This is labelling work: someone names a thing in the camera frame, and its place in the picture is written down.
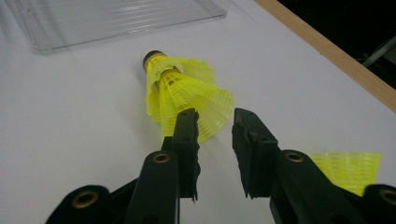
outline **yellow plastic mesh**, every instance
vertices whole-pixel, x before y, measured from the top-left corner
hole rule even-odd
[[[310,154],[318,168],[334,183],[357,195],[374,184],[382,155],[374,152],[327,152]]]
[[[177,114],[195,108],[200,116],[198,142],[203,142],[233,113],[233,94],[215,84],[213,69],[206,62],[151,57],[147,65],[147,112],[161,123],[163,136],[171,136]]]

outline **yellow mesh fragment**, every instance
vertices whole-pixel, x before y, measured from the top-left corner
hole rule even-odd
[[[318,168],[334,183],[357,195],[374,184],[382,155],[374,152],[327,152],[309,154]]]

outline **white surface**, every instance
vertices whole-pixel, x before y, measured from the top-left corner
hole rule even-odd
[[[140,54],[208,61],[237,107],[254,111],[281,148],[383,153],[377,182],[396,186],[396,116],[250,0],[226,18],[34,53],[0,0],[0,223],[44,223],[73,189],[113,191],[161,148],[146,114]],[[181,223],[273,223],[266,199],[245,199],[230,118],[201,144],[199,200]]]

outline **transparent container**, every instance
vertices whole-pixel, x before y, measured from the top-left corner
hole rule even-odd
[[[6,0],[36,50],[225,16],[228,0]]]

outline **screw hole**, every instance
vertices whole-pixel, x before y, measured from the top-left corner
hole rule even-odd
[[[396,192],[390,189],[381,189],[379,191],[379,195],[381,195],[381,198],[390,204],[393,204],[396,206]]]
[[[165,162],[171,160],[171,158],[166,154],[158,154],[153,158],[153,160],[156,163],[165,163]]]
[[[93,190],[84,190],[74,198],[72,205],[75,208],[86,208],[91,204],[96,203],[99,198],[99,194]]]
[[[294,161],[294,162],[302,162],[304,160],[304,157],[300,156],[297,153],[290,152],[286,154],[286,159],[289,161]]]

